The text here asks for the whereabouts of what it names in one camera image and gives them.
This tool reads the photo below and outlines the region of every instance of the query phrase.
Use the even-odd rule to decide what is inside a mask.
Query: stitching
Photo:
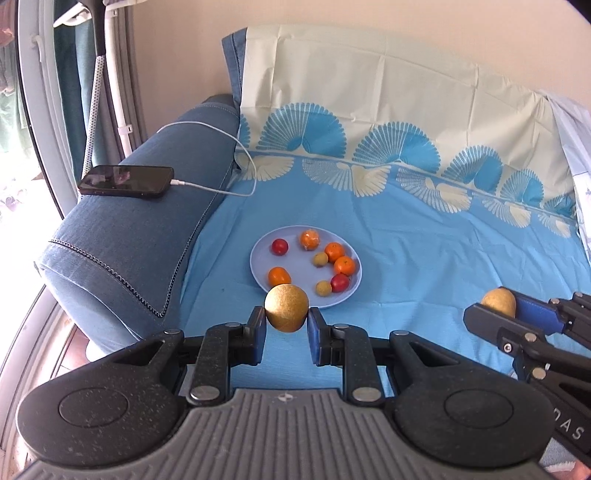
[[[197,105],[197,107],[196,107],[196,108],[202,108],[202,107],[204,107],[204,106],[207,106],[207,107],[210,107],[210,108],[218,108],[218,109],[220,109],[220,110],[223,110],[224,112],[231,113],[231,114],[232,114],[232,115],[234,115],[236,118],[240,119],[240,117],[238,116],[238,114],[236,113],[236,111],[229,110],[229,109],[227,109],[227,108],[224,108],[224,107],[222,107],[222,106],[219,106],[219,105],[215,105],[214,103],[202,103],[201,105]]]
[[[236,68],[238,70],[238,85],[240,86],[240,96],[242,96],[242,72],[240,71],[240,60],[238,59],[238,49],[234,41],[234,34],[232,34],[232,47],[234,49],[234,58],[236,58]]]
[[[228,176],[228,172],[230,172],[231,169],[232,169],[232,163],[230,163],[230,166],[226,170],[226,174],[224,175],[222,182],[221,182],[220,186],[218,187],[218,190],[222,188],[223,183]],[[168,291],[166,293],[166,301],[164,302],[164,307],[162,308],[161,311],[158,311],[154,307],[152,307],[152,305],[150,305],[149,302],[145,298],[143,298],[142,295],[139,294],[139,292],[133,287],[133,285],[131,283],[129,283],[126,279],[124,279],[123,276],[121,276],[119,273],[117,273],[114,268],[108,266],[106,263],[99,260],[94,255],[91,255],[90,253],[82,250],[81,248],[76,247],[75,245],[72,245],[68,242],[64,242],[63,240],[59,240],[57,238],[52,238],[51,240],[49,240],[49,243],[61,245],[62,247],[66,247],[66,248],[72,250],[73,252],[75,252],[75,253],[93,261],[97,265],[101,266],[107,272],[109,272],[111,275],[113,275],[117,280],[119,280],[125,286],[125,288],[127,288],[135,296],[135,298],[137,298],[142,303],[142,305],[144,305],[144,307],[146,307],[152,314],[154,314],[154,316],[156,316],[158,318],[163,318],[164,315],[166,315],[166,311],[168,310],[168,305],[170,304],[170,297],[172,296],[174,282],[176,281],[178,271],[181,267],[181,263],[183,262],[184,257],[187,255],[187,251],[189,250],[189,246],[191,245],[191,242],[193,241],[193,238],[195,237],[195,234],[197,233],[199,226],[203,222],[203,219],[205,218],[207,212],[209,211],[210,207],[212,206],[213,201],[216,199],[216,197],[218,195],[219,194],[216,193],[212,197],[211,201],[209,202],[209,205],[207,206],[207,208],[205,208],[205,211],[203,212],[203,214],[201,215],[201,218],[197,222],[197,225],[193,229],[193,232],[191,233],[189,240],[185,244],[185,248],[183,250],[183,253],[181,254],[180,258],[178,259],[177,265],[173,271],[173,276],[170,279],[170,283],[168,284]]]

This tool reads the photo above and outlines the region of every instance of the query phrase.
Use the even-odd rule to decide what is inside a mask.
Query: white cable
[[[189,186],[189,187],[195,187],[197,189],[207,190],[208,192],[221,193],[221,194],[224,194],[224,195],[234,195],[236,197],[249,197],[253,193],[255,193],[255,190],[256,190],[256,165],[255,165],[255,161],[252,159],[252,157],[251,157],[250,153],[248,152],[248,150],[246,149],[246,147],[244,145],[242,145],[242,143],[240,142],[240,140],[238,140],[236,137],[234,137],[234,135],[231,135],[228,132],[225,132],[224,130],[222,130],[222,129],[218,128],[218,127],[214,127],[213,125],[206,124],[205,122],[197,122],[197,121],[192,121],[192,120],[183,120],[183,121],[180,121],[180,122],[173,122],[171,124],[164,125],[156,133],[159,133],[162,130],[164,130],[165,128],[170,127],[172,125],[183,125],[183,124],[203,125],[204,127],[211,128],[212,130],[215,130],[216,132],[220,132],[221,134],[224,134],[225,136],[227,136],[227,137],[231,138],[232,140],[234,140],[238,145],[240,145],[240,148],[242,148],[244,150],[244,153],[246,154],[246,156],[248,157],[248,160],[250,160],[250,162],[252,164],[252,169],[253,169],[255,183],[253,184],[252,191],[250,193],[234,193],[234,192],[227,192],[226,190],[216,190],[216,189],[211,189],[209,187],[204,187],[203,185],[197,185],[196,183],[190,183],[188,181],[182,181],[182,180],[176,180],[176,179],[170,181],[170,184],[171,185],[186,185],[186,186]]]
[[[86,148],[84,150],[84,163],[82,164],[82,178],[92,168],[92,151],[95,148],[96,120],[99,115],[100,88],[103,85],[104,67],[105,57],[101,55],[95,61],[95,77],[92,82],[90,112],[88,113],[88,126],[86,127]]]

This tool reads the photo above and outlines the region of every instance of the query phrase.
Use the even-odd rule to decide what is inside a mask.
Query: charging cable
[[[182,181],[182,180],[171,180],[170,184],[171,185],[186,185],[188,187],[195,187],[196,189],[202,189],[202,190],[207,190],[208,192],[213,192],[213,193],[221,193],[224,195],[234,195],[236,197],[249,197],[252,194],[255,193],[256,190],[256,165],[255,165],[255,161],[252,159],[250,153],[248,152],[248,150],[246,149],[246,147],[244,145],[242,145],[242,143],[240,142],[240,140],[238,140],[236,137],[234,137],[234,135],[229,134],[228,132],[225,132],[224,130],[218,128],[218,127],[214,127],[213,125],[209,125],[206,124],[205,122],[197,122],[197,121],[192,121],[192,120],[183,120],[180,122],[173,122],[171,124],[167,124],[164,125],[162,128],[160,128],[156,133],[160,133],[162,130],[164,130],[167,127],[171,127],[173,125],[183,125],[183,124],[195,124],[195,125],[203,125],[204,127],[207,128],[211,128],[212,130],[215,130],[216,132],[220,132],[221,134],[224,134],[225,136],[231,138],[232,140],[234,140],[241,149],[244,150],[244,153],[246,154],[246,156],[248,157],[248,160],[250,160],[251,164],[252,164],[252,169],[254,171],[254,179],[255,179],[255,183],[252,186],[252,191],[250,193],[234,193],[234,192],[228,192],[226,190],[216,190],[216,189],[211,189],[209,187],[204,187],[203,185],[198,185],[196,183],[190,183],[189,181]]]

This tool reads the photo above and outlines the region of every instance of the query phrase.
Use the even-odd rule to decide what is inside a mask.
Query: small yellow fruit
[[[329,262],[329,256],[326,255],[324,252],[320,252],[319,254],[314,255],[312,259],[312,263],[315,267],[324,267]]]
[[[316,293],[321,297],[328,297],[332,293],[332,287],[327,280],[320,280],[316,284]]]
[[[500,287],[491,290],[484,295],[480,303],[491,310],[515,318],[515,311],[517,310],[515,296],[506,288]]]

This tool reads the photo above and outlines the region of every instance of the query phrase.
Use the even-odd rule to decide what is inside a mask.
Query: fan pattern
[[[251,129],[244,115],[238,138],[251,148]],[[389,122],[373,127],[352,155],[347,155],[347,148],[345,130],[333,112],[315,103],[289,103],[269,115],[250,153],[259,181],[287,174],[300,160],[301,171],[313,182],[356,197],[380,194],[391,178],[440,212],[465,212],[480,202],[494,217],[516,228],[530,226],[535,217],[562,238],[572,235],[574,199],[559,195],[544,202],[544,186],[536,173],[503,165],[491,147],[467,147],[440,171],[439,152],[425,132],[406,122]],[[252,180],[254,169],[239,148],[235,158],[242,179]]]

